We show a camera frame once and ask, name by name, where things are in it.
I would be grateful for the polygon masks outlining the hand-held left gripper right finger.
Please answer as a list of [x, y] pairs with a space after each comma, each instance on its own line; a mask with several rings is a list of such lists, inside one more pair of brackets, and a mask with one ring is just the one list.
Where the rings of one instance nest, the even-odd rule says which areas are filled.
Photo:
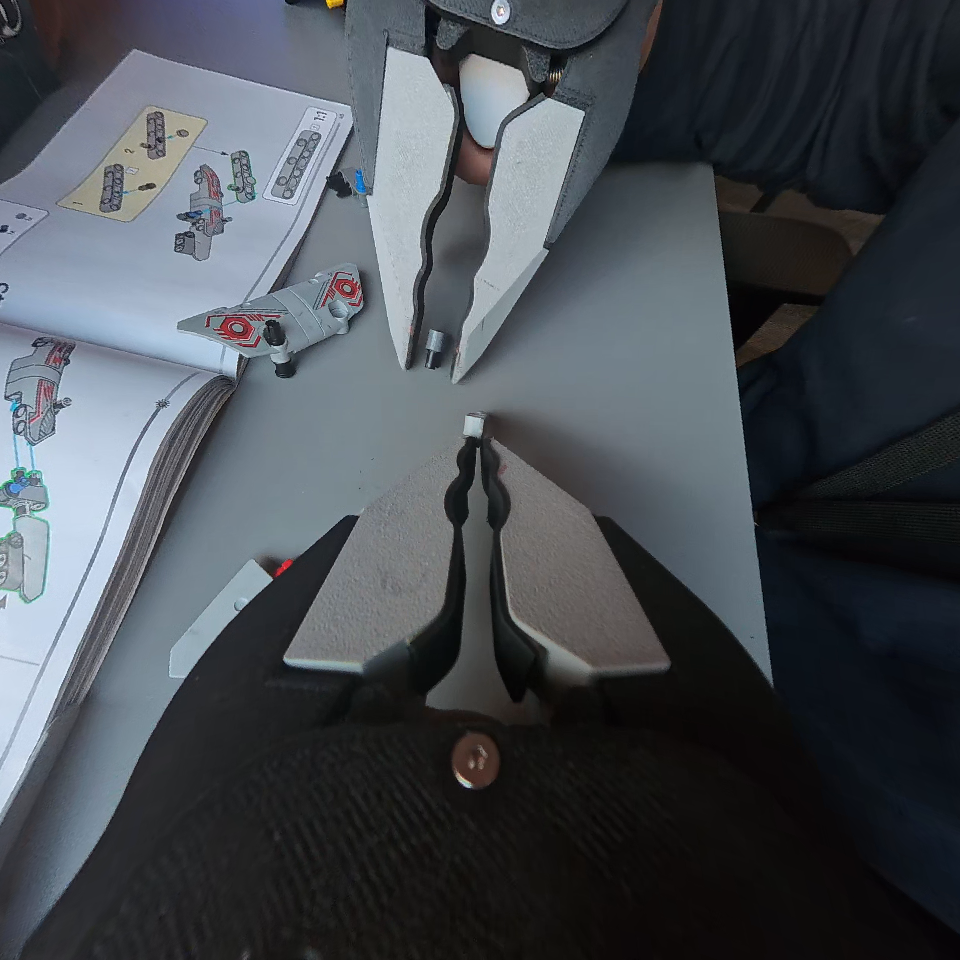
[[611, 679], [665, 674], [670, 657], [591, 510], [486, 440], [489, 598], [513, 702], [558, 701]]

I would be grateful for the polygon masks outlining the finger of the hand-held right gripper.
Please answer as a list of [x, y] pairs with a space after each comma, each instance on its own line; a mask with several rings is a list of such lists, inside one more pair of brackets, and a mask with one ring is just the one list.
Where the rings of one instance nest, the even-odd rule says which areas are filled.
[[486, 253], [474, 276], [451, 382], [478, 363], [548, 254], [585, 114], [540, 94], [504, 121], [486, 189]]
[[452, 188], [460, 98], [429, 56], [385, 33], [373, 183], [368, 200], [386, 318], [398, 363], [411, 368], [425, 316], [433, 235]]

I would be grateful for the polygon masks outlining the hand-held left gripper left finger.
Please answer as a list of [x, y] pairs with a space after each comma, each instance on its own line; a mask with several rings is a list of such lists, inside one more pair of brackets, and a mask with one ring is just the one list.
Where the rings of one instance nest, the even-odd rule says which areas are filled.
[[372, 501], [287, 648], [296, 669], [427, 694], [459, 657], [472, 441], [460, 439]]

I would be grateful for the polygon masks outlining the person's right forearm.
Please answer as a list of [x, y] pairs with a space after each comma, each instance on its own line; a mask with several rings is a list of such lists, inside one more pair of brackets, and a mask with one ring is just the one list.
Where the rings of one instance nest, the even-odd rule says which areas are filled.
[[950, 1], [662, 2], [619, 162], [700, 162], [886, 214], [958, 195]]

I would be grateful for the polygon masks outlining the grey lego panel red print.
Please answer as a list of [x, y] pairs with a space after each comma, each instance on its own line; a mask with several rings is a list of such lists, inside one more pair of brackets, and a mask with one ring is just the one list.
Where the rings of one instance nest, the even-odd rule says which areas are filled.
[[246, 360], [268, 357], [278, 377], [291, 378], [295, 354], [347, 334], [363, 307], [361, 271], [347, 262], [239, 305], [204, 311], [176, 327]]

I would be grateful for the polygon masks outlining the plain grey lego panel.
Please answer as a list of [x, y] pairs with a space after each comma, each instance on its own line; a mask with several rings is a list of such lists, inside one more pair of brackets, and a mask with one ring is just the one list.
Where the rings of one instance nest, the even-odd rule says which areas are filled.
[[265, 568], [255, 559], [247, 561], [174, 643], [169, 658], [169, 677], [172, 680], [186, 679], [223, 630], [293, 563], [294, 559], [288, 558], [279, 565]]

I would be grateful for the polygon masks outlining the lego instruction booklet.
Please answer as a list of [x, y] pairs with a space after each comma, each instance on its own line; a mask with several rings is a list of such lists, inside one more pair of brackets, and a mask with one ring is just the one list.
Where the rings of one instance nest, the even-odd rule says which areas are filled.
[[2, 830], [62, 749], [351, 108], [133, 51], [2, 183]]

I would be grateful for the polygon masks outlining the lego set box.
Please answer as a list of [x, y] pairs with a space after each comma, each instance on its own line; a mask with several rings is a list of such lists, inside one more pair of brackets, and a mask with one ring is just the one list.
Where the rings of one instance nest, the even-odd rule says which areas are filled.
[[30, 3], [1, 2], [1, 146], [60, 86], [47, 62]]

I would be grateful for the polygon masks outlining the person's right hand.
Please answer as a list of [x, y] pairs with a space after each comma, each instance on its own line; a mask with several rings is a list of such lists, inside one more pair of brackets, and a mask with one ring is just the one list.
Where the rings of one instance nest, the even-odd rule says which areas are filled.
[[465, 133], [458, 153], [456, 176], [471, 186], [487, 186], [493, 171], [494, 156], [494, 149], [481, 147], [471, 135]]

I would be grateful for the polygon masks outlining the black chair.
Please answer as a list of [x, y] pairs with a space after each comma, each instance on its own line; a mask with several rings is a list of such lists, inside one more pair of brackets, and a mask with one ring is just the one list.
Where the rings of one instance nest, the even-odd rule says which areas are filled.
[[819, 306], [855, 260], [841, 233], [815, 222], [721, 211], [719, 230], [728, 294]]

